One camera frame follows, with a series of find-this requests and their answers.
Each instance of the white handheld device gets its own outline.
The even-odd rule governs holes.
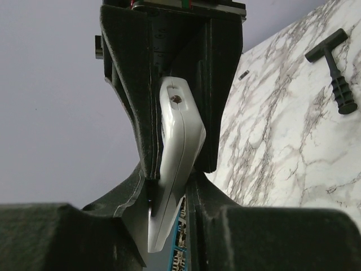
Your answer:
[[[186,80],[163,77],[160,106],[164,148],[157,195],[149,212],[149,253],[163,249],[206,136],[204,124]]]

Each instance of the black hammer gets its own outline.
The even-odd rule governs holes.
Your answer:
[[[336,62],[332,56],[332,50],[346,41],[348,37],[346,32],[340,28],[305,55],[306,59],[311,63],[325,56],[330,76],[332,77],[332,92],[334,93],[334,99],[338,104],[338,113],[342,115],[354,112],[357,109],[357,104],[353,99],[349,84],[337,68]]]

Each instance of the hammer head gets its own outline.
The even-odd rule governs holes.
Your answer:
[[[324,56],[325,50],[332,51],[338,45],[348,39],[346,32],[340,28],[309,51],[305,57],[309,62],[315,62]]]

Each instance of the white marble table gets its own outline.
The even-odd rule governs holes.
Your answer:
[[[350,38],[333,55],[360,107],[345,116],[326,60],[304,57],[338,28]],[[208,177],[243,206],[337,208],[361,229],[360,0],[330,0],[241,57]]]

